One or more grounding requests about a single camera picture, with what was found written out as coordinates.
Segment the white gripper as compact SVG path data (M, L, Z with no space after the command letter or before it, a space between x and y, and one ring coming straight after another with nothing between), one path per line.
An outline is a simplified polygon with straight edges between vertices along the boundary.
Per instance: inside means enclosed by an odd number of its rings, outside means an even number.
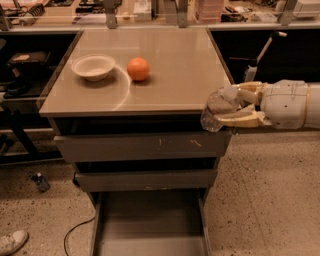
M234 113L217 114L215 118L223 126L272 126L276 129L298 129L303 126L309 89L304 81L281 80L266 85L251 81L234 84L233 88L237 89L239 98L250 105ZM259 104L261 111L256 111L255 105Z

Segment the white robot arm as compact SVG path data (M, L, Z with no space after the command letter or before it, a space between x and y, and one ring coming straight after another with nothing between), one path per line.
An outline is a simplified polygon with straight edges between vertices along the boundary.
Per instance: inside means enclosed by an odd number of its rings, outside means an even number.
M238 96L248 105L235 113L218 114L216 119L228 127L275 129L320 128L320 84L301 80L276 83L235 84Z

